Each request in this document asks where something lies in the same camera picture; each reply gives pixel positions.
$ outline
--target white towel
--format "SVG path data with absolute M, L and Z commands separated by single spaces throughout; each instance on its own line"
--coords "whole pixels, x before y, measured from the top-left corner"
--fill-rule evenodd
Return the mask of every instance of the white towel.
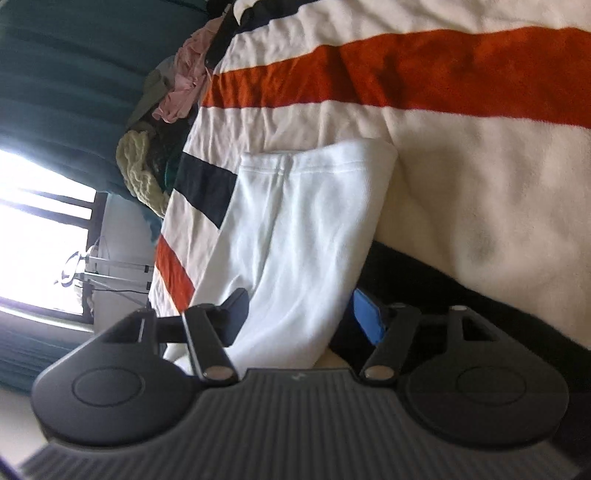
M 191 300 L 219 304 L 238 287 L 248 290 L 248 319 L 227 348 L 241 375 L 250 367 L 310 368 L 320 358 L 365 262 L 396 157 L 379 140 L 242 156 Z M 186 349 L 166 358 L 190 371 Z

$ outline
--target window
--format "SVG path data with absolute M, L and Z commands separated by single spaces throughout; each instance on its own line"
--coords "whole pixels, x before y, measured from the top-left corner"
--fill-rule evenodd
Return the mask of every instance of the window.
M 2 151 L 0 171 L 0 304 L 92 323 L 90 287 L 56 281 L 98 241 L 106 194 Z

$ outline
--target metal rivet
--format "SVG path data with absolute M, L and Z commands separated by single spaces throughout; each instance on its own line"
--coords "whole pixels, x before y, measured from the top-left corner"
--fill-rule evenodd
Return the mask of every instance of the metal rivet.
M 234 375 L 234 370 L 232 370 L 230 367 L 223 367 L 221 365 L 214 365 L 203 372 L 203 376 L 205 378 L 216 382 L 229 380 L 232 378 L 232 375 Z
M 386 365 L 374 365 L 366 369 L 363 374 L 368 380 L 384 382 L 394 378 L 396 372 L 394 372 L 394 370 L 390 367 L 386 367 Z

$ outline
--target bed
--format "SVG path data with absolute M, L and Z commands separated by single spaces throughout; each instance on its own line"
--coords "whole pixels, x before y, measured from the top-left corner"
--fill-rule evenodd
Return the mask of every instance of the bed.
M 184 148 L 201 203 L 175 190 L 157 247 L 159 314 L 199 298 L 223 221 L 212 205 L 230 201 L 243 153 L 371 138 L 398 158 L 370 255 L 418 260 L 591 346 L 584 0 L 238 0 L 228 14 L 239 30 Z M 374 278 L 408 274 L 391 268 Z

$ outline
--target pink clothing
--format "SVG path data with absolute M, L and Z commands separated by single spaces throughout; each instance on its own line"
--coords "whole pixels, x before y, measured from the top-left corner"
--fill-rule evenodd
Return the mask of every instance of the pink clothing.
M 172 124 L 186 118 L 207 86 L 205 54 L 220 28 L 223 16 L 214 18 L 197 30 L 178 50 L 174 58 L 174 87 L 153 111 L 156 120 L 161 118 Z

